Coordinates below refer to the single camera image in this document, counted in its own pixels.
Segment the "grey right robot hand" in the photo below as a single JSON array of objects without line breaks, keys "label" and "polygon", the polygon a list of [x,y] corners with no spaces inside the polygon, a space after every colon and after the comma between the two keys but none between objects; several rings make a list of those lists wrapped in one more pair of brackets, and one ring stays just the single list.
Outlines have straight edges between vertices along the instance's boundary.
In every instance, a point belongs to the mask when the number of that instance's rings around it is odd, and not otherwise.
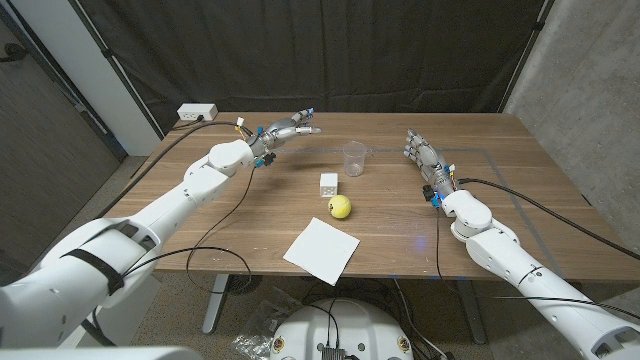
[{"label": "grey right robot hand", "polygon": [[415,130],[409,128],[407,133],[404,155],[417,165],[422,177],[434,192],[440,198],[446,198],[456,190],[456,185],[444,156]]}]

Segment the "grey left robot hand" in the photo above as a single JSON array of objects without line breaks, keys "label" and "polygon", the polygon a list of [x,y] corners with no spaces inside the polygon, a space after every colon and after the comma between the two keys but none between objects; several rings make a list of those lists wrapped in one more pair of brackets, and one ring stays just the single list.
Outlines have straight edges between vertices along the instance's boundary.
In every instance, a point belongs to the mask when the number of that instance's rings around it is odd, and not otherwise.
[{"label": "grey left robot hand", "polygon": [[264,158],[276,148],[298,136],[321,133],[321,128],[309,124],[313,112],[313,108],[300,110],[289,118],[282,118],[272,123],[259,134],[251,135],[247,142],[254,159]]}]

